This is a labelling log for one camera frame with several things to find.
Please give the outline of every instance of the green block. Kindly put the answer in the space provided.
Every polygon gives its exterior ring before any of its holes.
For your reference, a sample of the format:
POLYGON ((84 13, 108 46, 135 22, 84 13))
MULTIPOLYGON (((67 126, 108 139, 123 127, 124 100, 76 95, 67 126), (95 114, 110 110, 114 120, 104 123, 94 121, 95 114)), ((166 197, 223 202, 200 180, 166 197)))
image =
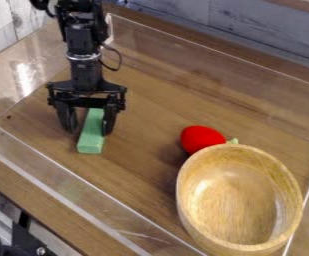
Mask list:
POLYGON ((104 116, 104 110, 91 108, 84 120, 84 127, 80 133, 76 149, 79 153, 84 154, 100 154, 104 136, 102 135, 102 120, 104 116))

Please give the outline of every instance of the wooden table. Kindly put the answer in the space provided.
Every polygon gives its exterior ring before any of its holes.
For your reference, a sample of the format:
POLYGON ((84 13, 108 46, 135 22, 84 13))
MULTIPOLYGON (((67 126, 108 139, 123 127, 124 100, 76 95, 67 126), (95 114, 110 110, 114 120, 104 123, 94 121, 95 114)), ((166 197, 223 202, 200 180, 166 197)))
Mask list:
MULTIPOLYGON (((53 109, 47 106, 45 89, 40 87, 0 116, 0 127, 19 140, 11 142, 15 138, 9 139, 0 131, 0 156, 7 159, 0 160, 0 192, 83 254, 134 255, 134 250, 91 225, 91 220, 72 210, 69 203, 36 187, 27 175, 15 172, 23 166, 25 173, 36 172, 39 182, 57 189, 63 178, 55 176, 51 162, 55 161, 202 251, 183 230, 175 209, 175 178, 187 158, 178 143, 179 132, 188 125, 206 125, 222 131, 228 139, 236 137, 242 144, 263 149, 286 164, 306 195, 309 82, 273 70, 265 61, 259 66, 119 16, 114 15, 111 20, 111 44, 124 56, 124 65, 119 72, 104 70, 104 77, 127 86, 128 94, 127 110, 118 117, 103 153, 77 154, 80 128, 72 135, 61 130, 53 109), (44 163, 43 155, 51 160, 40 170, 36 166, 44 163)), ((106 53, 104 59, 114 64, 111 54, 106 53)), ((68 70, 63 70, 51 80, 67 78, 68 70)), ((67 198, 79 189, 83 190, 72 187, 67 198)), ((98 205, 89 204, 94 199, 83 195, 73 203, 87 212, 95 212, 98 205)), ((303 232, 309 243, 309 227, 303 232)), ((302 243, 293 243, 293 248, 302 248, 302 243)), ((176 248, 160 248, 162 243, 152 242, 150 252, 186 255, 176 248)), ((294 249, 290 255, 303 254, 294 249)))

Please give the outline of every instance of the red fruit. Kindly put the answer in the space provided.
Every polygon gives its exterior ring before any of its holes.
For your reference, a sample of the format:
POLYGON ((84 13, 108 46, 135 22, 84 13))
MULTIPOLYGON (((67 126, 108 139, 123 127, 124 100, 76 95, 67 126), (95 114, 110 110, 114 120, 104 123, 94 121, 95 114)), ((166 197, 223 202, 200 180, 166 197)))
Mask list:
POLYGON ((180 133, 180 144, 190 154, 208 146, 223 143, 226 143, 223 135, 208 127, 190 126, 180 133))

